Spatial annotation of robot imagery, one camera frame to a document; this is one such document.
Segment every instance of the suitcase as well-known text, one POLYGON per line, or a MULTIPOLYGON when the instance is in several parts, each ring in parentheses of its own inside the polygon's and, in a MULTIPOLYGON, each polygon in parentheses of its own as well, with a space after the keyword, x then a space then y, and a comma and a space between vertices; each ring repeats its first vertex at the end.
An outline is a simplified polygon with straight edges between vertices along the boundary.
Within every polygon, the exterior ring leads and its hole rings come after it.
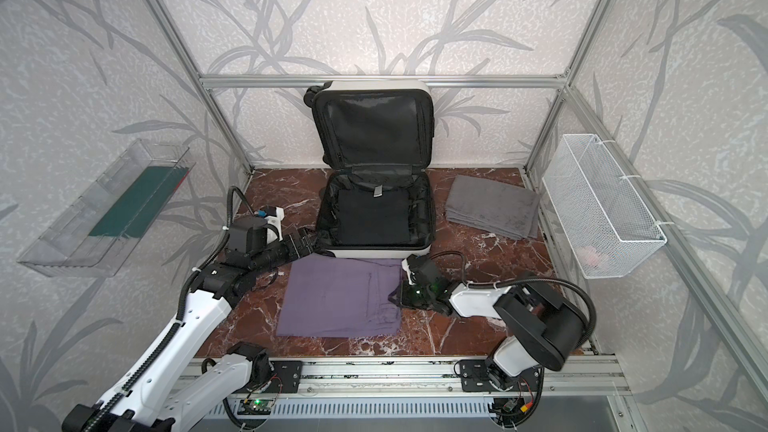
POLYGON ((435 202, 426 168, 435 114, 418 80, 331 81, 304 95, 333 168, 316 247, 341 258, 429 253, 435 202))

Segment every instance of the purple garment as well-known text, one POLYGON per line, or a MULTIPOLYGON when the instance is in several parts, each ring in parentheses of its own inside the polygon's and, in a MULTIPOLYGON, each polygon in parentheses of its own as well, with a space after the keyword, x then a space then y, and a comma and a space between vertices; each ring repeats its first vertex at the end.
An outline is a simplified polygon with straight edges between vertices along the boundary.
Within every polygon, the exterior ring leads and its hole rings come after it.
POLYGON ((291 265, 277 335, 371 337, 400 329, 389 294, 400 283, 399 259, 307 255, 291 265))

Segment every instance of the green cloth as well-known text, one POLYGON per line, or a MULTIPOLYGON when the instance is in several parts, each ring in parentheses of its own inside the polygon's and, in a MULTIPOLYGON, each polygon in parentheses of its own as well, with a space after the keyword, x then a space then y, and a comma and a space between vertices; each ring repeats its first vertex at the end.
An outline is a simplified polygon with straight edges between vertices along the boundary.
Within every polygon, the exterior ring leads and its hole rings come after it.
POLYGON ((88 235, 142 237, 188 171, 186 167, 146 168, 88 235))

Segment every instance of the white wire basket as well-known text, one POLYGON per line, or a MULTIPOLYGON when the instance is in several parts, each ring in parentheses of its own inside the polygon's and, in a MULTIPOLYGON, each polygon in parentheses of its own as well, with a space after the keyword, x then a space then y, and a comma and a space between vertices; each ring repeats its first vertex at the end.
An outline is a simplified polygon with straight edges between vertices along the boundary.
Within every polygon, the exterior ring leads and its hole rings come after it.
POLYGON ((564 134, 543 183, 586 278, 623 277, 667 243, 595 134, 564 134))

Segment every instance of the marble surface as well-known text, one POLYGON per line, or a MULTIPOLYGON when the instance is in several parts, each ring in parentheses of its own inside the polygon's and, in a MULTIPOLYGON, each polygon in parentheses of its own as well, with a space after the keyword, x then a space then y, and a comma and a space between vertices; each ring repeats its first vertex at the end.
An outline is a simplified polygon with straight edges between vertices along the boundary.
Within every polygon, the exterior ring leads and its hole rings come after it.
MULTIPOLYGON (((259 170, 246 196, 254 207, 283 207, 286 214, 283 230, 286 232, 292 232, 296 227, 314 227, 320 206, 319 192, 330 173, 331 170, 322 168, 259 170)), ((522 187, 518 169, 434 168, 428 170, 428 175, 435 195, 438 220, 433 253, 463 251, 469 260, 467 276, 475 281, 513 278, 525 270, 542 275, 554 273, 541 233, 535 240, 515 241, 445 219, 448 191, 457 175, 490 178, 522 187)), ((458 278, 457 258, 437 260, 445 273, 458 278)), ((239 341, 262 345, 273 357, 485 355, 507 335, 504 323, 494 319, 448 318, 434 312, 406 310, 402 314, 400 331, 393 336, 353 339, 277 337, 275 330, 289 273, 290 265, 283 266, 274 284, 248 294, 208 337, 197 356, 220 357, 239 341)))

